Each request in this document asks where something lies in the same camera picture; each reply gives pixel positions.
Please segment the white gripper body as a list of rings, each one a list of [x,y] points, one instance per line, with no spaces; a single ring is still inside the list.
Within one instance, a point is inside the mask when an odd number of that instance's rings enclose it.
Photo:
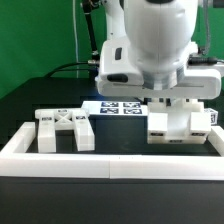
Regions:
[[[138,98],[214,99],[221,91],[221,73],[212,69],[180,68],[156,79],[130,62],[126,37],[105,41],[102,47],[98,92],[104,96]]]

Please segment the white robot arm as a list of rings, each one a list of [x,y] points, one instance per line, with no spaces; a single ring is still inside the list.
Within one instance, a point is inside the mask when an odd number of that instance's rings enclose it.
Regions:
[[[190,66],[198,0],[124,0],[122,37],[104,42],[97,88],[104,96],[214,99],[221,68]]]

